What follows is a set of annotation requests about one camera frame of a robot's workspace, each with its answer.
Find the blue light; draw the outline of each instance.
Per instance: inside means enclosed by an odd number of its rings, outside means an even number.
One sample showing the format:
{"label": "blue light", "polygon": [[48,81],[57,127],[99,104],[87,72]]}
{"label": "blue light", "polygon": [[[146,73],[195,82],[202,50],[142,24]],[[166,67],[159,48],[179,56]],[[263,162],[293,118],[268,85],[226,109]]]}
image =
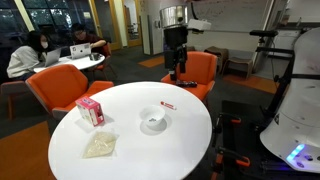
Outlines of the blue light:
{"label": "blue light", "polygon": [[301,151],[304,148],[304,144],[300,144],[299,146],[297,146],[296,150]]}
{"label": "blue light", "polygon": [[287,157],[287,160],[288,160],[288,161],[292,160],[297,154],[299,154],[300,151],[302,151],[303,148],[304,148],[304,144],[300,144],[299,146],[297,146],[297,147],[291,152],[291,154],[289,154],[289,156]]}

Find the chair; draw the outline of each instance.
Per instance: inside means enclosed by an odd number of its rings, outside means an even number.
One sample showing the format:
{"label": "chair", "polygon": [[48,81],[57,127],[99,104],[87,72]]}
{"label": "chair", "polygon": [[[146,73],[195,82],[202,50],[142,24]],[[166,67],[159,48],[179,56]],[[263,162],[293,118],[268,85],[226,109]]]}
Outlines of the chair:
{"label": "chair", "polygon": [[95,67],[93,70],[92,70],[92,75],[93,75],[93,78],[95,79],[95,76],[94,76],[94,72],[95,71],[101,71],[103,72],[104,76],[106,77],[106,79],[108,80],[108,77],[107,77],[107,74],[106,74],[106,70],[107,68],[110,68],[110,70],[112,71],[112,73],[117,77],[117,74],[115,73],[115,71],[113,70],[111,64],[110,64],[110,61],[109,58],[111,57],[111,48],[110,48],[110,43],[107,43],[106,45],[103,46],[103,52],[104,52],[104,56],[105,56],[105,60],[102,62],[102,64],[98,65],[97,67]]}
{"label": "chair", "polygon": [[[188,52],[188,60],[186,62],[186,72],[180,73],[178,65],[176,75],[178,80],[197,82],[197,87],[186,87],[184,89],[194,94],[208,107],[207,95],[214,85],[216,68],[217,57],[215,55],[190,51]],[[175,81],[171,81],[169,74],[163,77],[161,82],[175,84]]]}
{"label": "chair", "polygon": [[110,81],[95,81],[88,88],[88,79],[70,64],[47,68],[27,79],[26,84],[57,120],[76,106],[77,99],[113,87]]}
{"label": "chair", "polygon": [[211,46],[211,47],[205,49],[204,52],[214,54],[218,57],[219,74],[221,74],[222,68],[223,68],[225,62],[227,61],[227,59],[229,58],[228,49]]}
{"label": "chair", "polygon": [[1,84],[1,94],[8,96],[8,116],[9,119],[13,119],[13,98],[16,95],[30,92],[24,81],[5,82]]}
{"label": "chair", "polygon": [[246,65],[247,66],[246,79],[248,79],[251,76],[252,69],[253,69],[252,56],[253,56],[252,52],[229,50],[230,58],[225,62],[221,74],[223,75],[225,73],[225,70],[228,69],[230,63]]}

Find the white robot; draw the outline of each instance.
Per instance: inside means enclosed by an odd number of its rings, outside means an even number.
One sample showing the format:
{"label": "white robot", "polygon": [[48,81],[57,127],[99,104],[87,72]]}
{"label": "white robot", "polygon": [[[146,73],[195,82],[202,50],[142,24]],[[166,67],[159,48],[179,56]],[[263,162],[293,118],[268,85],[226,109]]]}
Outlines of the white robot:
{"label": "white robot", "polygon": [[320,173],[320,28],[295,43],[293,78],[263,145],[298,171]]}

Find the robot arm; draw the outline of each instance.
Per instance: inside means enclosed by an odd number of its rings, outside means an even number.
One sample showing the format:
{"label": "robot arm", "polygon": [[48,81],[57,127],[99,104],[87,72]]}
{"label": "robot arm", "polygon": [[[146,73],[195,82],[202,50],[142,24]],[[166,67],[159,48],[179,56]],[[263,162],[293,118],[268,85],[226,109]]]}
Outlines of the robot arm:
{"label": "robot arm", "polygon": [[165,68],[169,70],[170,79],[175,81],[176,66],[180,64],[180,72],[185,73],[187,61],[188,30],[203,31],[210,29],[211,24],[206,21],[191,19],[188,24],[187,6],[185,4],[170,6],[160,10],[160,22],[164,32]]}

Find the orange chair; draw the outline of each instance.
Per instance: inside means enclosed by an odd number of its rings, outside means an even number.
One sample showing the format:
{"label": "orange chair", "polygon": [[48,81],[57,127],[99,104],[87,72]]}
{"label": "orange chair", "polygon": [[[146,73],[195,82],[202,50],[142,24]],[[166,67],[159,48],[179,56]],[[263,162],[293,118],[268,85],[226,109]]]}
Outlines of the orange chair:
{"label": "orange chair", "polygon": [[[186,62],[186,72],[180,73],[179,65],[176,68],[177,79],[181,81],[195,81],[197,87],[186,87],[185,90],[191,92],[208,106],[207,95],[214,85],[214,78],[217,69],[217,57],[215,55],[190,51]],[[171,81],[170,75],[166,75],[161,82],[175,84]]]}
{"label": "orange chair", "polygon": [[24,81],[12,81],[1,84],[1,94],[8,96],[8,115],[9,119],[13,119],[13,97],[19,94],[30,92]]}
{"label": "orange chair", "polygon": [[57,120],[76,106],[77,99],[113,87],[110,81],[95,81],[88,88],[88,79],[70,64],[47,68],[27,79],[26,84]]}
{"label": "orange chair", "polygon": [[93,71],[92,71],[93,78],[95,79],[95,76],[94,76],[95,71],[101,71],[101,72],[103,72],[104,76],[108,80],[107,74],[105,72],[107,68],[110,68],[112,73],[117,77],[117,74],[113,70],[113,68],[110,64],[110,61],[109,61],[109,58],[111,57],[110,43],[107,43],[106,45],[103,46],[103,52],[104,52],[103,55],[105,56],[105,60],[103,61],[102,64],[98,65],[96,68],[93,69]]}

